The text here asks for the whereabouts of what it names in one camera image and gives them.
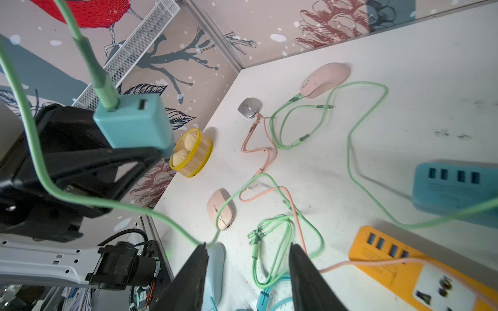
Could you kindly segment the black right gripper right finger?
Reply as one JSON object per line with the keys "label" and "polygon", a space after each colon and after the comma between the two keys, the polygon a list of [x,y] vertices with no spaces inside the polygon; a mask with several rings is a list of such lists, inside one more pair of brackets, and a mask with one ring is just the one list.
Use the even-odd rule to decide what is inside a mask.
{"label": "black right gripper right finger", "polygon": [[290,245],[289,272],[294,310],[347,311],[298,244]]}

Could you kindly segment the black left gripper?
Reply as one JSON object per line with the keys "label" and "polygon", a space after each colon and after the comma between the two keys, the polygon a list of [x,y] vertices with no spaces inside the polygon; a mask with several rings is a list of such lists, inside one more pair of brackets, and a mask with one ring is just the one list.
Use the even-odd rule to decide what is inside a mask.
{"label": "black left gripper", "polygon": [[[47,171],[72,194],[120,201],[162,159],[154,148],[113,149],[93,112],[51,104],[34,118]],[[110,213],[52,197],[41,185],[21,134],[1,160],[1,233],[67,243],[83,236],[84,218]]]}

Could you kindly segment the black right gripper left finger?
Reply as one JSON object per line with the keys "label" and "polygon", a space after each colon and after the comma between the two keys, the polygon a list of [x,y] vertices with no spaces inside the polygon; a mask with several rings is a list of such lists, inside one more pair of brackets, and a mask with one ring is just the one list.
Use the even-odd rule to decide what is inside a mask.
{"label": "black right gripper left finger", "polygon": [[206,244],[198,245],[151,310],[202,310],[208,261]]}

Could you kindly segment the light blue wireless mouse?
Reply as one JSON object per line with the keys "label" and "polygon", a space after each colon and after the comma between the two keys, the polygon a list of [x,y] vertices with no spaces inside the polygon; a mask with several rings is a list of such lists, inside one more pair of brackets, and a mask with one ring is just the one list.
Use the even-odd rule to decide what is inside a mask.
{"label": "light blue wireless mouse", "polygon": [[208,265],[204,285],[204,296],[202,311],[215,310],[213,305],[217,305],[223,292],[224,263],[226,259],[226,249],[220,242],[210,247],[208,253]]}

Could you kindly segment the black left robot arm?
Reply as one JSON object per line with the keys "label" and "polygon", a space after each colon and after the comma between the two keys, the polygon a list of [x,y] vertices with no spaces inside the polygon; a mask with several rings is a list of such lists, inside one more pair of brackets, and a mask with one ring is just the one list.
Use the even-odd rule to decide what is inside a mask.
{"label": "black left robot arm", "polygon": [[[66,194],[120,202],[161,159],[152,148],[113,149],[89,110],[51,104],[35,117],[47,171]],[[1,281],[21,285],[95,286],[123,290],[144,279],[149,260],[131,244],[101,242],[132,213],[67,203],[38,179],[24,131],[3,130]]]}

